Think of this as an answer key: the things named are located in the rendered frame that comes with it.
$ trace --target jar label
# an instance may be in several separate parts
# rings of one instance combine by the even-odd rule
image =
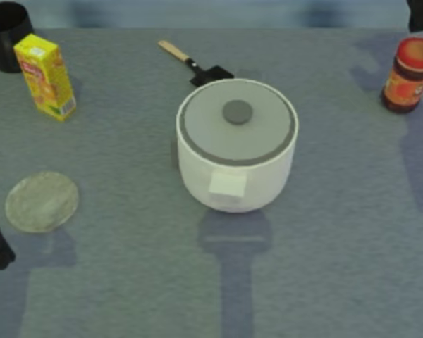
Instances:
[[[393,69],[384,88],[384,94],[394,104],[413,106],[423,95],[423,80],[406,80]]]

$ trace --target mug handle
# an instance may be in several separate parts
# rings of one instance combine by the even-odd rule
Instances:
[[[240,201],[245,197],[247,185],[246,173],[225,173],[215,170],[211,174],[209,193],[215,197],[228,197]]]

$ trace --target pot lid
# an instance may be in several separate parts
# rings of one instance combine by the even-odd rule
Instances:
[[[183,105],[179,123],[194,151],[224,165],[254,165],[279,155],[296,128],[280,93],[243,79],[197,89]]]

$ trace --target jar lid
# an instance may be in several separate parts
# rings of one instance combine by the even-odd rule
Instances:
[[[180,108],[178,125],[193,151],[215,163],[236,166],[276,157],[298,128],[294,108],[281,93],[244,79],[196,89]]]
[[[398,58],[405,64],[423,70],[423,38],[411,37],[398,47]]]

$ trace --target gray table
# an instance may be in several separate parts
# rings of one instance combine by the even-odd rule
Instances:
[[[423,103],[378,102],[406,32],[41,34],[79,109],[58,123],[0,73],[0,223],[18,255],[0,272],[0,338],[423,338]],[[159,39],[295,105],[293,170],[270,206],[224,216],[184,189],[169,142],[192,75]],[[75,180],[81,206],[53,234],[20,234],[4,201],[41,170]]]

